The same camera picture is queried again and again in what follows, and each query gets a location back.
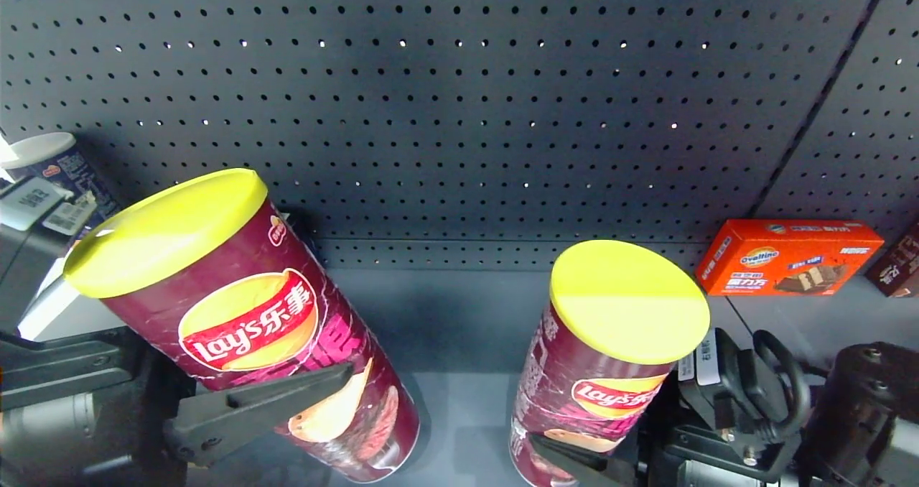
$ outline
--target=metal bracket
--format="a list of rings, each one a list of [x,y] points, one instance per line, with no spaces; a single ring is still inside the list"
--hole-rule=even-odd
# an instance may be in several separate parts
[[[0,333],[3,409],[22,408],[134,378],[146,343],[128,328],[36,343]]]
[[[256,435],[338,392],[353,374],[353,363],[341,363],[182,399],[178,415],[164,423],[167,444],[181,460],[210,466]]]

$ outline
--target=yellow plastic cap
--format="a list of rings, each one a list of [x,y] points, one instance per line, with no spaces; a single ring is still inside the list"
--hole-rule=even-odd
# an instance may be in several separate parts
[[[96,226],[63,276],[86,297],[111,298],[170,277],[233,237],[269,190],[253,170],[221,170],[163,190]]]
[[[630,243],[585,241],[566,249],[552,267],[549,294],[574,336],[629,363],[673,363],[709,330],[709,303],[692,278]]]

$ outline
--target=potato chip can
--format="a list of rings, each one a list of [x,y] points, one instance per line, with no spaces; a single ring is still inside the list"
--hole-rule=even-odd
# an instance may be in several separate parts
[[[708,327],[692,278],[650,249],[620,241],[566,249],[552,267],[511,416],[516,470],[537,487],[577,485],[533,450],[529,432],[611,453]]]
[[[392,474],[419,419],[376,338],[250,170],[190,180],[90,232],[65,278],[220,390],[336,363],[341,390],[276,431],[355,483]]]

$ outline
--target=ovaltine box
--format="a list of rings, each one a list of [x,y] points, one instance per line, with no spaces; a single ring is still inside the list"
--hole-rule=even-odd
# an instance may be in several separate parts
[[[729,219],[696,278],[709,294],[834,294],[883,243],[860,221]]]

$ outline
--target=dark gray shelf back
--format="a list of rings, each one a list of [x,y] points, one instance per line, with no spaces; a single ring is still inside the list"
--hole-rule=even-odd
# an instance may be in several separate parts
[[[759,215],[859,218],[886,239],[919,215],[919,0],[880,0]]]
[[[329,241],[331,265],[545,269],[456,263],[601,237],[689,267],[754,208],[868,3],[0,0],[0,126],[74,131],[129,200],[252,167],[319,238],[370,239]]]

